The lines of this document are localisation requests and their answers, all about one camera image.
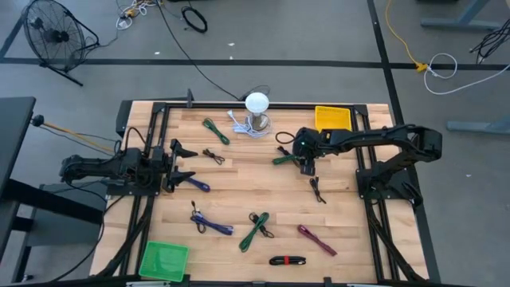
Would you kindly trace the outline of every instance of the yellow cable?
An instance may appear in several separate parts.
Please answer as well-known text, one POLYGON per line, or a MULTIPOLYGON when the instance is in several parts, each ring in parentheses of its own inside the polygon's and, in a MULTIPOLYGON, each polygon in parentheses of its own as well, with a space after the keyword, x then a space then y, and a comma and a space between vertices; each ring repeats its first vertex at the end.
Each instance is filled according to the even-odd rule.
POLYGON ((75 132, 73 132, 73 131, 68 130, 67 128, 59 128, 58 126, 56 126, 56 125, 54 125, 54 124, 48 124, 48 123, 43 123, 42 125, 44 125, 44 126, 46 126, 46 127, 48 127, 48 128, 56 129, 56 130, 58 130, 59 132, 66 132, 66 133, 68 133, 68 134, 70 134, 70 135, 72 135, 72 136, 77 137, 77 138, 78 138, 78 139, 80 139, 80 140, 83 140, 83 141, 85 141, 85 142, 87 142, 87 143, 89 143, 89 144, 93 145, 94 147, 98 147, 98 148, 103 149, 103 150, 105 150, 105 151, 114 152, 114 151, 113 151, 113 149, 111 149, 111 148, 109 148, 109 147, 103 147, 103 146, 99 145, 98 143, 94 143, 93 141, 91 141, 91 140, 89 140, 89 139, 87 139, 87 138, 85 138, 85 137, 83 137, 83 136, 80 136, 80 135, 78 135, 77 133, 75 133, 75 132))
POLYGON ((404 46, 406 47, 406 51, 407 51, 407 55, 409 56, 409 58, 412 60, 412 62, 416 65, 416 70, 419 71, 419 72, 422 72, 424 70, 427 69, 428 65, 427 64, 423 64, 423 63, 420 63, 418 61, 416 61, 414 58, 413 58, 413 55, 411 55, 411 52, 409 51, 409 47, 407 46, 407 43, 404 41, 404 39, 402 39, 400 36, 397 35, 397 33, 393 30, 393 28, 391 27, 390 25, 390 20, 389 19, 389 13, 390 13, 390 6, 391 6, 391 0, 388 0, 388 4, 386 4, 386 24, 388 25, 388 28, 390 29, 391 33, 398 39, 400 40, 400 42, 402 44, 404 44, 404 46))

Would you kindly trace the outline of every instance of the white cable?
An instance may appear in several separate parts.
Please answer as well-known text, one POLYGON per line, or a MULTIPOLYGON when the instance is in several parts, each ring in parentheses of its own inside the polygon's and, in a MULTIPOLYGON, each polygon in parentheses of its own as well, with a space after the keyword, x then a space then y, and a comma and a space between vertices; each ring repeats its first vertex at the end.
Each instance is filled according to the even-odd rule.
POLYGON ((124 30, 124 29, 131 27, 131 25, 133 24, 133 19, 131 17, 125 17, 127 11, 136 10, 140 14, 142 14, 142 16, 145 16, 145 15, 147 15, 146 7, 151 7, 151 6, 156 6, 156 3, 154 1, 149 2, 148 0, 142 0, 142 1, 133 0, 133 2, 131 3, 130 6, 127 6, 126 8, 122 9, 120 16, 117 18, 116 28, 119 30, 124 30))
POLYGON ((265 130, 263 132, 259 132, 259 131, 256 131, 253 129, 252 125, 251 125, 251 113, 246 117, 245 119, 245 122, 247 124, 239 124, 236 119, 233 117, 233 112, 232 110, 229 110, 227 112, 227 114, 230 116, 230 118, 232 118, 233 120, 233 126, 232 126, 232 129, 234 132, 237 132, 237 133, 245 133, 247 134, 248 136, 251 136, 255 139, 258 139, 258 138, 261 138, 262 136, 265 136, 267 134, 269 134, 271 132, 271 119, 269 118, 269 116, 267 116, 268 118, 268 125, 267 127, 265 128, 265 130))
POLYGON ((500 74, 504 73, 504 71, 508 70, 508 68, 510 68, 510 65, 507 65, 504 69, 502 69, 501 71, 499 71, 498 73, 495 73, 494 75, 492 75, 490 77, 486 77, 485 79, 473 82, 471 84, 467 84, 467 85, 464 85, 462 87, 455 88, 455 89, 453 89, 451 91, 447 91, 447 92, 435 92, 435 91, 431 90, 429 88, 429 85, 427 84, 427 72, 431 72, 434 77, 440 77, 443 80, 447 80, 447 79, 455 76, 455 74, 457 73, 457 60, 455 60, 455 58, 452 55, 448 54, 448 53, 438 53, 438 54, 434 55, 432 57, 432 59, 430 59, 429 66, 427 67, 427 70, 423 74, 423 82, 425 83, 425 88, 429 92, 433 93, 434 95, 442 96, 442 95, 448 95, 448 94, 450 94, 452 92, 458 92, 458 91, 460 91, 460 90, 462 90, 464 88, 468 88, 468 87, 471 87, 471 86, 474 86, 474 85, 478 85, 478 84, 483 83, 483 82, 485 82, 487 80, 490 80, 490 79, 492 79, 494 77, 498 77, 500 74), (433 71, 432 68, 430 68, 432 66, 433 62, 434 62, 434 59, 437 56, 447 56, 447 57, 450 57, 453 60, 453 62, 455 62, 455 69, 453 70, 453 73, 451 75, 449 75, 449 76, 442 76, 442 75, 436 73, 435 71, 433 71))

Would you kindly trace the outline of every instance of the green cable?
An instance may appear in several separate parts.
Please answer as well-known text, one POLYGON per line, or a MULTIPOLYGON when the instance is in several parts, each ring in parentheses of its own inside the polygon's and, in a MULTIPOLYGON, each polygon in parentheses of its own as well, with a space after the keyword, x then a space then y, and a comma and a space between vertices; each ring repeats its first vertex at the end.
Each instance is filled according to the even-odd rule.
POLYGON ((211 131, 213 131, 213 133, 215 133, 216 136, 218 136, 218 138, 220 138, 220 140, 223 144, 226 144, 226 145, 230 144, 230 140, 226 136, 224 136, 222 133, 220 133, 220 131, 214 125, 214 122, 212 119, 206 118, 202 122, 202 124, 204 125, 204 127, 209 128, 211 131))
POLYGON ((261 216, 258 218, 257 223, 255 224, 253 229, 249 232, 248 236, 246 236, 246 238, 243 239, 241 243, 239 243, 239 249, 241 250, 241 252, 248 251, 249 245, 252 244, 253 236, 258 231, 258 229, 261 228, 261 226, 263 226, 266 221, 268 221, 268 219, 269 213, 264 212, 263 214, 261 214, 261 216))
POLYGON ((296 159, 295 155, 286 155, 286 156, 282 156, 277 159, 273 159, 273 164, 277 165, 277 164, 284 163, 284 162, 287 162, 289 160, 294 160, 294 159, 296 159))

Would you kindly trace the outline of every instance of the fan grille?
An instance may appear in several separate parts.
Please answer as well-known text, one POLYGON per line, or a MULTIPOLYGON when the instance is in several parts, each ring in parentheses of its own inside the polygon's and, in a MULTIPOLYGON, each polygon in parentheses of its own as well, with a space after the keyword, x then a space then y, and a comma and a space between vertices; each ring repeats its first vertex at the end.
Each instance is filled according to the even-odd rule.
POLYGON ((23 26, 30 48, 44 64, 68 72, 83 61, 83 31, 60 3, 33 0, 25 8, 23 26))

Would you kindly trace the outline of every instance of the yellow tray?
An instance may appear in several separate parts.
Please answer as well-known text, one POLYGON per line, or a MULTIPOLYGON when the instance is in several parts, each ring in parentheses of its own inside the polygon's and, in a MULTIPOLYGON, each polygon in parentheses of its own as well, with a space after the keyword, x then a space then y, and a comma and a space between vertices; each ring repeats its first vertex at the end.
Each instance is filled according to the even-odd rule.
POLYGON ((316 106, 316 129, 347 129, 352 131, 351 110, 348 108, 332 108, 316 106))

